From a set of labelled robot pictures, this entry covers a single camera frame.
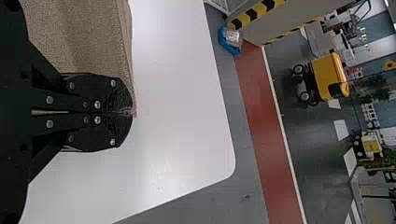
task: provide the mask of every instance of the yellow vehicle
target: yellow vehicle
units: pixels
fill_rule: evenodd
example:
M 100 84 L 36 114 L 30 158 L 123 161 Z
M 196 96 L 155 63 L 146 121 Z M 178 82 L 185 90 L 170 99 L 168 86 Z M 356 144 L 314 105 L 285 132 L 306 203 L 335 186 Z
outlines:
M 381 155 L 383 148 L 378 137 L 379 134 L 378 131 L 367 131 L 353 136 L 353 148 L 359 160 L 373 158 L 376 153 Z
M 315 59 L 307 66 L 294 66 L 293 76 L 297 77 L 298 97 L 310 105 L 348 97 L 350 94 L 347 77 L 337 53 Z

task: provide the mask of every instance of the white floor line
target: white floor line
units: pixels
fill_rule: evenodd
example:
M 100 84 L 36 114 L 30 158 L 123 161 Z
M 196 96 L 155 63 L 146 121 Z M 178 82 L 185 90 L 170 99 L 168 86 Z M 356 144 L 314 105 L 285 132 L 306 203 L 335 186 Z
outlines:
M 352 224 L 352 219 L 350 219 L 350 215 L 349 214 L 346 217 L 346 224 Z
M 329 108 L 341 109 L 340 101 L 338 99 L 330 100 L 327 103 L 329 104 Z
M 356 156 L 355 156 L 355 152 L 353 151 L 353 148 L 351 148 L 344 155 L 344 161 L 346 163 L 347 172 L 348 172 L 349 176 L 351 176 L 353 173 L 353 170 L 355 170 L 355 167 L 358 164 L 358 162 L 356 161 Z
M 341 141 L 349 136 L 349 131 L 347 130 L 347 124 L 344 119 L 335 120 L 334 127 L 335 127 L 335 131 L 337 132 L 338 141 Z
M 296 178 L 296 174 L 294 172 L 293 162 L 291 160 L 289 144 L 288 144 L 288 140 L 286 138 L 285 127 L 283 126 L 283 120 L 282 120 L 282 117 L 280 115 L 279 104 L 277 102 L 275 87 L 274 87 L 273 79 L 272 79 L 272 76 L 271 76 L 270 66 L 269 66 L 268 60 L 267 60 L 267 54 L 265 53 L 264 47 L 262 47 L 262 57 L 264 58 L 265 68 L 267 70 L 267 74 L 268 74 L 268 78 L 269 78 L 270 86 L 271 86 L 271 91 L 272 91 L 272 94 L 273 94 L 273 97 L 274 97 L 277 118 L 279 120 L 280 129 L 282 131 L 283 141 L 285 143 L 285 148 L 286 148 L 286 154 L 288 155 L 289 166 L 290 166 L 290 170 L 291 170 L 291 176 L 293 178 L 293 183 L 294 183 L 294 188 L 295 188 L 296 195 L 297 195 L 298 204 L 300 205 L 301 216 L 303 218 L 303 223 L 306 224 L 307 222 L 306 222 L 306 217 L 305 217 L 303 201 L 301 200 L 300 190 L 298 188 L 297 178 Z
M 358 207 L 355 203 L 355 200 L 352 201 L 351 207 L 352 207 L 353 217 L 355 218 L 356 224 L 361 224 L 361 216 L 359 215 Z

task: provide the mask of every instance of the gray floor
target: gray floor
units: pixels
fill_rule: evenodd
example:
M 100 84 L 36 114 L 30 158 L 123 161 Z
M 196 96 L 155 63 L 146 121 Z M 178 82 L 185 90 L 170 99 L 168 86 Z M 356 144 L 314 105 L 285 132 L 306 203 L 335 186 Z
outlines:
M 236 157 L 232 177 L 118 224 L 269 223 L 233 56 L 218 44 L 221 14 L 206 7 Z
M 351 146 L 348 138 L 338 141 L 333 121 L 344 119 L 349 133 L 358 130 L 354 104 L 350 98 L 342 99 L 338 110 L 326 103 L 307 108 L 298 102 L 288 68 L 314 59 L 300 33 L 265 49 L 307 221 L 345 223 L 347 214 L 352 215 L 352 192 L 343 156 Z

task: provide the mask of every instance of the white machine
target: white machine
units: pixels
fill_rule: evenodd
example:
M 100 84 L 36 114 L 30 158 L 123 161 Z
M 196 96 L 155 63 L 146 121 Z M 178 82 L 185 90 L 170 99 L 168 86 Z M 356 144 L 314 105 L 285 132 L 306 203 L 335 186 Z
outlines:
M 368 4 L 369 10 L 359 18 L 357 12 Z M 346 66 L 355 66 L 354 47 L 367 41 L 364 28 L 358 28 L 358 23 L 371 10 L 369 0 L 359 1 L 347 8 L 337 9 L 323 16 L 322 21 L 317 21 L 305 27 L 312 52 L 316 57 L 322 57 L 334 51 L 340 55 Z

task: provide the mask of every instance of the yellow and black striped barrier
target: yellow and black striped barrier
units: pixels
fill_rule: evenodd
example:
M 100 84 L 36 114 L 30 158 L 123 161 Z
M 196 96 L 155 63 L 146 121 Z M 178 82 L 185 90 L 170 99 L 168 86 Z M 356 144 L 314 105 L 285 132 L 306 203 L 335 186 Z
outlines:
M 303 27 L 305 27 L 305 26 L 307 26 L 307 25 L 309 25 L 309 24 L 311 24 L 311 23 L 314 23 L 315 21 L 320 21 L 320 20 L 321 20 L 321 16 L 316 17 L 316 18 L 314 18 L 312 21 L 306 22 L 306 23 L 302 24 L 302 25 L 299 26 L 299 27 L 296 27 L 296 28 L 294 28 L 294 29 L 292 29 L 292 30 L 289 30 L 289 31 L 287 31 L 285 34 L 280 35 L 280 36 L 278 36 L 278 37 L 276 37 L 276 38 L 273 38 L 273 39 L 269 40 L 268 42 L 266 42 L 266 43 L 263 44 L 263 45 L 265 46 L 265 45 L 272 44 L 272 43 L 274 43 L 274 42 L 276 42 L 276 41 L 282 39 L 283 37 L 288 36 L 288 35 L 291 35 L 291 34 L 293 34 L 294 32 L 299 31 L 301 28 L 303 28 Z
M 239 30 L 242 27 L 248 26 L 251 22 L 258 20 L 274 8 L 282 6 L 286 2 L 287 0 L 263 0 L 260 3 L 254 5 L 248 11 L 237 16 L 232 21 L 229 21 L 227 23 L 227 27 Z

